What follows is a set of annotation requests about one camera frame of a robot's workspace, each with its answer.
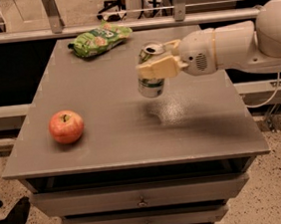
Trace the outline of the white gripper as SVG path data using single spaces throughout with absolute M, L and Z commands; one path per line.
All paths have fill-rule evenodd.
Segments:
M 213 74 L 216 71 L 214 56 L 214 30 L 193 31 L 182 39 L 165 42 L 164 47 L 173 55 L 139 64 L 136 69 L 141 79 L 174 78 L 180 71 L 192 76 Z

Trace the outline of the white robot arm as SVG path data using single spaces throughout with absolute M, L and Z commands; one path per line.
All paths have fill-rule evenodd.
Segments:
M 192 76 L 231 69 L 246 73 L 281 73 L 281 0 L 259 8 L 254 21 L 193 31 L 183 39 L 148 43 L 137 65 L 141 80 Z

